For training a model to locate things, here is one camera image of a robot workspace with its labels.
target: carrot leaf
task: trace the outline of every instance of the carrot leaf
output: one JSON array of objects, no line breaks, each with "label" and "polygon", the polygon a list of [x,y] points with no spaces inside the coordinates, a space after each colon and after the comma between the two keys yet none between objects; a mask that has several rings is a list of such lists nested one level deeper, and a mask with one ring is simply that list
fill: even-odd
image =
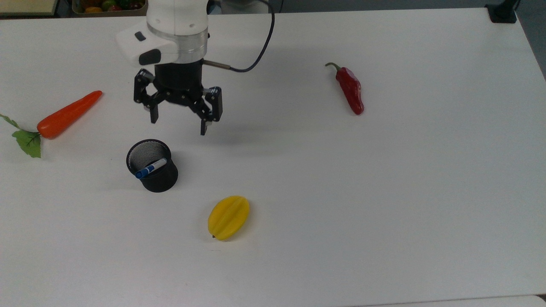
[{"label": "carrot leaf", "polygon": [[15,131],[12,135],[17,140],[19,147],[33,158],[41,158],[40,134],[26,130]]},{"label": "carrot leaf", "polygon": [[0,117],[5,119],[5,121],[8,122],[10,125],[14,126],[17,129],[20,129],[19,125],[17,125],[17,123],[14,120],[11,120],[9,117],[7,117],[5,115],[2,115],[2,114],[0,114]]}]

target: pen holder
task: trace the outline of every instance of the pen holder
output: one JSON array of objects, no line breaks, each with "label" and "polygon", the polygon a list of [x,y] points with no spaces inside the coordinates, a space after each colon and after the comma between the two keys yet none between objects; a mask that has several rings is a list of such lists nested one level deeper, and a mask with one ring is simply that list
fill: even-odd
[{"label": "pen holder", "polygon": [[127,168],[135,175],[138,171],[163,158],[167,159],[164,166],[139,180],[148,191],[164,192],[176,183],[178,169],[171,159],[169,148],[162,141],[146,139],[133,145],[127,153]]}]

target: white marker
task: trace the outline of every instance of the white marker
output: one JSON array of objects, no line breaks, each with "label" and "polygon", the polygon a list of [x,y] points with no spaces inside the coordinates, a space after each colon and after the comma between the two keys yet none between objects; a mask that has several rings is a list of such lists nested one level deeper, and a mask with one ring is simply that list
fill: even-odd
[{"label": "white marker", "polygon": [[147,167],[145,167],[145,168],[139,170],[138,172],[136,172],[135,177],[140,179],[142,177],[148,176],[149,173],[151,173],[154,170],[164,166],[165,164],[167,164],[167,159],[166,158],[163,158],[161,160],[157,160],[157,161],[153,162],[152,164],[148,165]]}]

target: carrot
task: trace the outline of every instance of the carrot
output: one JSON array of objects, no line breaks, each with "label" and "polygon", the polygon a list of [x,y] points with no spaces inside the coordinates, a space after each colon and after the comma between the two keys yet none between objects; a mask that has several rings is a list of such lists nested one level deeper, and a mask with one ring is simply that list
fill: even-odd
[{"label": "carrot", "polygon": [[102,91],[94,91],[61,110],[42,119],[37,125],[38,132],[46,139],[53,139],[87,112],[100,98]]}]

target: pepper stem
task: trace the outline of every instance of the pepper stem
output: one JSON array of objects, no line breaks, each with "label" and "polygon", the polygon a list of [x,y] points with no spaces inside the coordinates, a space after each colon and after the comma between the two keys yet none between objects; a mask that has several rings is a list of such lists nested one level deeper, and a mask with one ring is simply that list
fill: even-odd
[{"label": "pepper stem", "polygon": [[341,67],[339,67],[336,63],[332,63],[332,62],[326,63],[325,66],[328,66],[328,65],[333,65],[337,69],[337,71],[339,71],[341,69]]}]

